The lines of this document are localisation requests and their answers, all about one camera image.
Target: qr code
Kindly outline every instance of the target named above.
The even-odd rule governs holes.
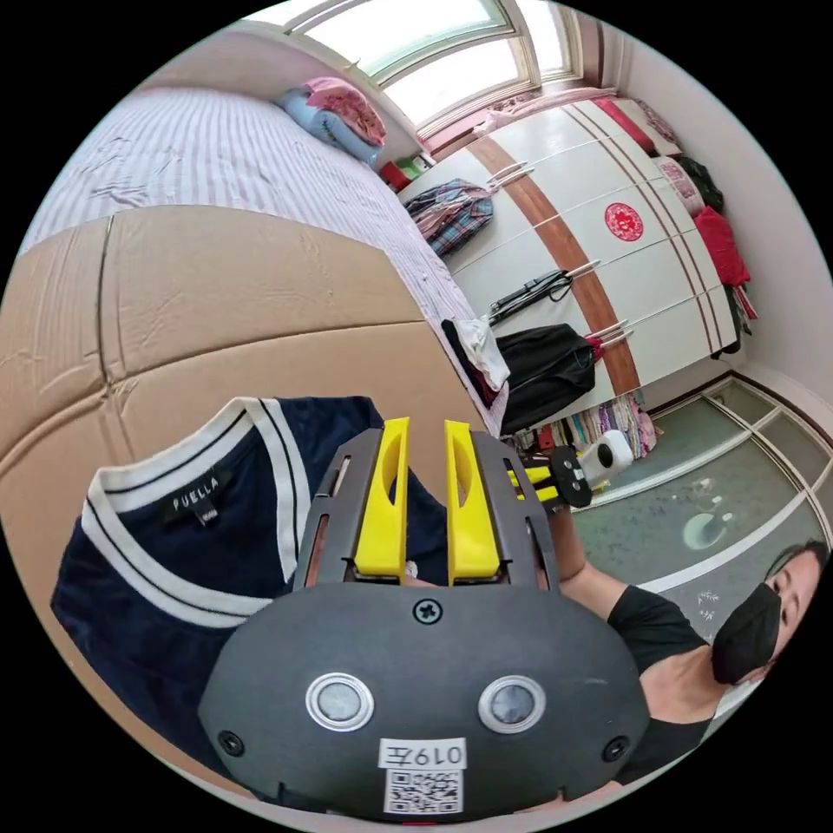
[[[386,813],[439,816],[462,812],[463,770],[387,770]]]

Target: window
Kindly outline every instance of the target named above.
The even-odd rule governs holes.
[[[490,41],[438,58],[392,83],[385,92],[418,125],[484,90],[503,89],[519,80],[511,44]]]
[[[581,75],[575,14],[550,0],[286,0],[246,20],[344,59],[423,138],[499,99]]]

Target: screw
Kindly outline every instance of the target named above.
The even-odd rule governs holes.
[[[231,758],[239,758],[246,751],[243,741],[233,731],[222,731],[217,736],[217,743],[220,744],[220,749]]]
[[[608,764],[618,761],[626,752],[631,742],[624,736],[614,738],[601,753],[602,760]]]
[[[414,618],[422,625],[434,625],[443,617],[443,608],[433,599],[422,599],[414,605]]]

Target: white cloth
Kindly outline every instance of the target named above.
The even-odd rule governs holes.
[[[483,374],[486,384],[496,393],[509,378],[509,367],[497,346],[497,339],[482,318],[455,321],[457,336],[466,358]]]

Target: white sticker label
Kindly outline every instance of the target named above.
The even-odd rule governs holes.
[[[403,816],[462,813],[463,770],[387,770],[384,811]]]
[[[379,741],[379,767],[383,770],[464,770],[466,768],[466,738],[441,740]]]

